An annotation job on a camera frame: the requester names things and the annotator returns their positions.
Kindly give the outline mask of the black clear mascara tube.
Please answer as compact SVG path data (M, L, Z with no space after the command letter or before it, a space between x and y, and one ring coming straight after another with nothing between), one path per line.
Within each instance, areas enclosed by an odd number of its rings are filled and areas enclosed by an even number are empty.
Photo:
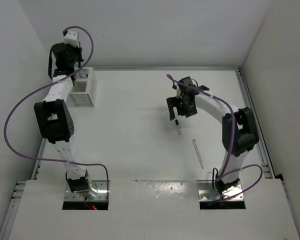
M180 127L179 121L177 119L175 120L175 124L176 124L176 129L177 129L178 135L182 135L181 127Z

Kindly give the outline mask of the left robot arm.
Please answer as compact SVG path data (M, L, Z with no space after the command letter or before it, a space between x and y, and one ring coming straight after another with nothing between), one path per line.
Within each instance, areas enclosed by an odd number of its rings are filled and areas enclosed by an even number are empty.
M80 160L74 141L71 139L75 125L66 101L76 77L75 64L82 61L82 49L66 43L54 44L49 53L48 75L52 79L47 96L34 104L39 131L57 150L64 160L65 178L71 192L87 196L91 191L88 171L79 165Z

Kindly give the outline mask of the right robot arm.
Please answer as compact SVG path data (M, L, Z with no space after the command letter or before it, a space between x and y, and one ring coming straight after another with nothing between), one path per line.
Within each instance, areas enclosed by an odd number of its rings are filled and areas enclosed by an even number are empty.
M260 140L253 110L229 104L189 76L180 80L175 80L170 74L166 76L176 91L175 96L166 100L170 121L177 116L189 118L203 110L221 124L225 155L212 178L215 191L221 194L239 183L239 172L245 169L243 162Z

